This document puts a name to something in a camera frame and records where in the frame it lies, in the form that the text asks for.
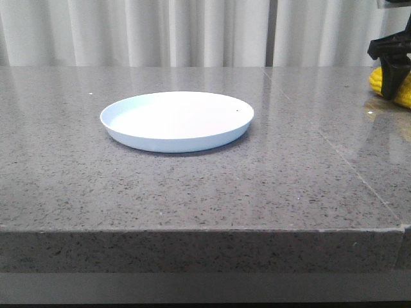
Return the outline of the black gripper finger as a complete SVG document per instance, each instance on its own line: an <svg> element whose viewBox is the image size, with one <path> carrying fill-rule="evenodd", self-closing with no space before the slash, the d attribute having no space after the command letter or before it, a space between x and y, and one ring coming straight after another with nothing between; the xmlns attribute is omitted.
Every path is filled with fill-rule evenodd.
<svg viewBox="0 0 411 308"><path fill-rule="evenodd" d="M410 73L408 56L383 56L380 58L382 70L381 93L385 99L394 99L405 78Z"/></svg>

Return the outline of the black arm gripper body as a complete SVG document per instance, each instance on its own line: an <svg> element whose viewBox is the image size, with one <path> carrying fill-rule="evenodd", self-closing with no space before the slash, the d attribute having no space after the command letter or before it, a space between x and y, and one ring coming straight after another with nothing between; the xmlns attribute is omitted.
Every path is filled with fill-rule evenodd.
<svg viewBox="0 0 411 308"><path fill-rule="evenodd" d="M410 32L401 31L387 37L370 41L368 55L376 60L383 56L407 55L410 53Z"/></svg>

